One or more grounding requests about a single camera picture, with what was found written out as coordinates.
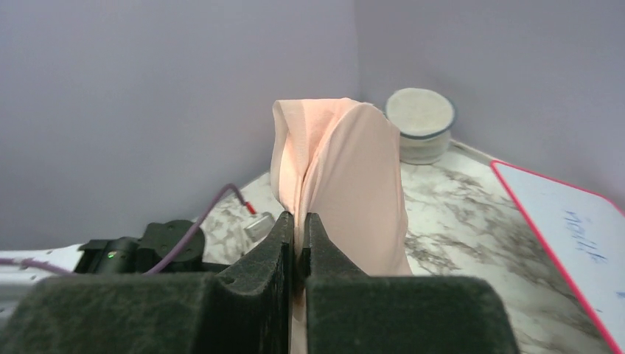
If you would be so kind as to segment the peach bra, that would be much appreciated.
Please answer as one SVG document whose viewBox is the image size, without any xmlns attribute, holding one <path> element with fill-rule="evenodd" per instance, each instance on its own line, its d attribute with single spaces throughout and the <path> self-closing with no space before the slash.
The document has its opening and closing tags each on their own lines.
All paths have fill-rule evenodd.
<svg viewBox="0 0 625 354">
<path fill-rule="evenodd" d="M 315 213 L 365 273 L 411 275 L 397 127 L 373 105 L 349 98 L 278 100 L 273 117 L 270 185 L 294 217 L 296 258 L 305 218 Z"/>
</svg>

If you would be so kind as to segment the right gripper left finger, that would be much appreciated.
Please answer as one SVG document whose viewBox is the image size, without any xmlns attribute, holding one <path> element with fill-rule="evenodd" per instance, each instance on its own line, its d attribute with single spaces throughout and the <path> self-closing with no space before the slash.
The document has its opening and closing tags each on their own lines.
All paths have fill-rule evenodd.
<svg viewBox="0 0 625 354">
<path fill-rule="evenodd" d="M 219 273 L 39 282 L 1 331 L 3 353 L 288 353 L 293 216 Z"/>
</svg>

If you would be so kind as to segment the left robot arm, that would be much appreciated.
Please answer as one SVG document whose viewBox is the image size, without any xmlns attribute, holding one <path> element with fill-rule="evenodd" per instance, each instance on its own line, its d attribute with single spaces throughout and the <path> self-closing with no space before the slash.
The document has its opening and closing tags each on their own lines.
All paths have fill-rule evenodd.
<svg viewBox="0 0 625 354">
<path fill-rule="evenodd" d="M 76 274 L 144 273 L 163 260 L 181 240 L 191 221 L 149 223 L 140 238 L 90 240 L 59 249 L 1 252 L 1 326 L 37 282 L 69 271 Z M 24 265 L 23 260 L 43 263 L 59 271 Z"/>
</svg>

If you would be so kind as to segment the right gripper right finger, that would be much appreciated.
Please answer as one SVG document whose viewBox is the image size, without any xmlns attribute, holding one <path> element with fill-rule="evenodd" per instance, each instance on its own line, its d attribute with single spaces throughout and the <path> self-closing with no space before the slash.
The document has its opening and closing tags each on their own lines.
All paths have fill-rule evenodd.
<svg viewBox="0 0 625 354">
<path fill-rule="evenodd" d="M 486 281 L 465 276 L 372 277 L 330 239 L 304 227 L 309 353 L 499 353 L 520 348 Z"/>
</svg>

